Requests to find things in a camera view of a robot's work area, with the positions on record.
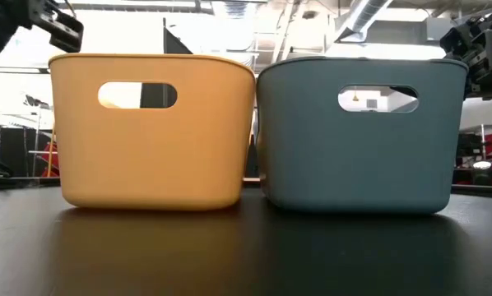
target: pipe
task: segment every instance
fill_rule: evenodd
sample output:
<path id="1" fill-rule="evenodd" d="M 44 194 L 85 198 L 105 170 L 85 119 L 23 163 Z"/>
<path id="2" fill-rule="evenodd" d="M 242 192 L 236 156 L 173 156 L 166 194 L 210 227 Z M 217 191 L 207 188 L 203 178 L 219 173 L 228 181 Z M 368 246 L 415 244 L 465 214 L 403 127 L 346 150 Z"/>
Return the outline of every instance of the pipe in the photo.
<path id="1" fill-rule="evenodd" d="M 304 4 L 299 5 L 299 8 L 297 9 L 297 12 L 295 13 L 294 16 L 294 24 L 292 25 L 291 28 L 293 31 L 295 31 L 295 27 L 297 26 L 295 21 L 303 17 L 305 8 L 306 6 Z M 290 30 L 290 33 L 286 36 L 286 42 L 285 42 L 285 47 L 282 50 L 281 61 L 284 61 L 288 58 L 288 55 L 290 54 L 290 49 L 292 47 L 292 43 L 295 40 L 295 35 L 292 34 L 292 30 Z"/>
<path id="2" fill-rule="evenodd" d="M 38 109 L 38 128 L 35 129 L 34 150 L 38 150 L 40 125 L 41 125 L 41 105 L 39 106 Z M 32 160 L 32 177 L 35 177 L 35 162 L 37 160 L 38 159 L 36 158 L 36 155 L 34 155 L 34 159 Z"/>
<path id="3" fill-rule="evenodd" d="M 376 21 L 379 12 L 387 9 L 391 2 L 392 0 L 354 0 L 345 20 L 334 33 L 335 42 L 366 31 Z"/>
<path id="4" fill-rule="evenodd" d="M 277 62 L 277 58 L 279 57 L 279 52 L 281 51 L 282 48 L 282 44 L 285 42 L 285 37 L 286 37 L 286 33 L 288 33 L 288 26 L 290 25 L 290 18 L 292 16 L 294 5 L 295 4 L 287 3 L 285 6 L 285 12 L 281 18 L 282 27 L 280 28 L 277 34 L 276 46 L 273 49 L 272 63 Z"/>
<path id="5" fill-rule="evenodd" d="M 438 16 L 440 16 L 442 13 L 446 12 L 451 7 L 453 7 L 456 4 L 458 4 L 459 1 L 460 0 L 454 0 L 454 1 L 450 1 L 450 2 L 447 2 L 447 3 L 443 4 L 439 9 L 433 11 L 433 13 L 430 14 L 430 17 L 438 17 Z"/>

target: workshop background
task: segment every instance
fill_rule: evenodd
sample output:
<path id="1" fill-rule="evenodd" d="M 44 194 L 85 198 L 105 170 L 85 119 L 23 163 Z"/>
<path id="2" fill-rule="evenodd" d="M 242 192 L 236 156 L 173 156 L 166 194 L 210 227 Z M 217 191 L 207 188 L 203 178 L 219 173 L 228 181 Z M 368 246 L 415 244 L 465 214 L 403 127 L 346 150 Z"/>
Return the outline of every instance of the workshop background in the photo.
<path id="1" fill-rule="evenodd" d="M 68 12 L 63 0 L 57 2 Z M 442 58 L 439 39 L 450 28 L 492 12 L 492 0 L 369 0 L 368 6 L 383 10 L 375 19 L 362 15 L 368 30 L 335 43 L 354 2 L 360 1 L 70 1 L 85 26 L 82 53 L 163 53 L 165 25 L 192 53 L 231 58 L 256 74 L 274 62 L 308 56 Z M 61 53 L 49 44 L 49 34 L 35 27 L 19 28 L 0 55 L 0 160 L 16 175 L 47 171 L 44 155 L 36 151 L 45 150 L 53 127 L 47 63 Z M 139 108 L 141 92 L 140 83 L 111 83 L 99 97 L 120 108 Z M 352 87 L 332 97 L 338 95 L 350 111 L 409 112 L 417 106 L 416 98 L 385 87 Z M 492 185 L 492 173 L 488 180 L 475 180 L 471 173 L 481 160 L 492 164 L 492 100 L 465 100 L 460 129 L 454 182 Z M 252 128 L 251 147 L 254 135 Z M 357 145 L 365 145 L 364 135 Z M 257 177 L 255 159 L 250 150 L 246 177 Z"/>

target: blue storage bin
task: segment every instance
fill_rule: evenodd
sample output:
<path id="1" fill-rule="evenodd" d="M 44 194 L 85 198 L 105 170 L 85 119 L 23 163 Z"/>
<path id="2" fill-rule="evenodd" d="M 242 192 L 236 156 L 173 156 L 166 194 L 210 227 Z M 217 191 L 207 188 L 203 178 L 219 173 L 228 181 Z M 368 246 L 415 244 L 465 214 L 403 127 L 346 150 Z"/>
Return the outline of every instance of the blue storage bin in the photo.
<path id="1" fill-rule="evenodd" d="M 264 192 L 297 210 L 434 213 L 450 196 L 467 67 L 452 60 L 298 58 L 258 78 Z M 410 113 L 341 108 L 346 86 L 408 86 Z"/>

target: handle cutout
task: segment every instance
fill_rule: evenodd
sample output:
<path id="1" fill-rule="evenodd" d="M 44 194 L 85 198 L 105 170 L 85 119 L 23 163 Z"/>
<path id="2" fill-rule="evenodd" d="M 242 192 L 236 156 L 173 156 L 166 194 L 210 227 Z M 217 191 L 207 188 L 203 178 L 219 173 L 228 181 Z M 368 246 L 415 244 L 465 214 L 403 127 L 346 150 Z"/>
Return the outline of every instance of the handle cutout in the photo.
<path id="1" fill-rule="evenodd" d="M 177 90 L 167 83 L 107 82 L 98 100 L 111 109 L 167 109 L 176 103 Z"/>
<path id="2" fill-rule="evenodd" d="M 348 112 L 410 113 L 420 104 L 408 86 L 347 86 L 337 99 Z"/>

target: white wall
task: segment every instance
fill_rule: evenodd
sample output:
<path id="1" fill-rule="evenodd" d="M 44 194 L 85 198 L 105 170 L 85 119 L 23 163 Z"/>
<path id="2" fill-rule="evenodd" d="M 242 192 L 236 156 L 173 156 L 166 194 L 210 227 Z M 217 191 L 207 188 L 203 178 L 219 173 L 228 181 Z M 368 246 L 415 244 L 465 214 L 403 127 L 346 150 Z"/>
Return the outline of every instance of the white wall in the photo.
<path id="1" fill-rule="evenodd" d="M 476 127 L 481 124 L 492 124 L 492 100 L 466 99 L 462 107 L 460 129 Z"/>
<path id="2" fill-rule="evenodd" d="M 163 14 L 159 12 L 77 11 L 84 26 L 82 53 L 163 53 Z M 0 54 L 0 67 L 47 67 L 63 51 L 49 44 L 49 33 L 40 28 L 20 28 Z M 126 84 L 104 93 L 110 101 L 132 107 L 141 86 Z M 52 104 L 50 75 L 0 73 L 0 112 L 21 113 L 25 94 Z M 51 128 L 51 116 L 42 128 Z"/>
<path id="3" fill-rule="evenodd" d="M 245 50 L 254 42 L 253 18 L 230 19 L 197 14 L 169 14 L 169 31 L 194 53 L 215 53 Z"/>
<path id="4" fill-rule="evenodd" d="M 367 108 L 367 99 L 376 99 L 378 101 L 378 107 L 376 109 Z M 347 90 L 339 95 L 339 105 L 351 112 L 359 111 L 378 111 L 387 112 L 387 98 L 382 97 L 379 90 Z"/>
<path id="5" fill-rule="evenodd" d="M 416 98 L 395 91 L 388 96 L 388 111 L 392 112 L 415 100 Z"/>
<path id="6" fill-rule="evenodd" d="M 404 44 L 334 44 L 328 57 L 377 58 L 390 60 L 428 60 L 443 58 L 445 51 L 429 45 Z"/>

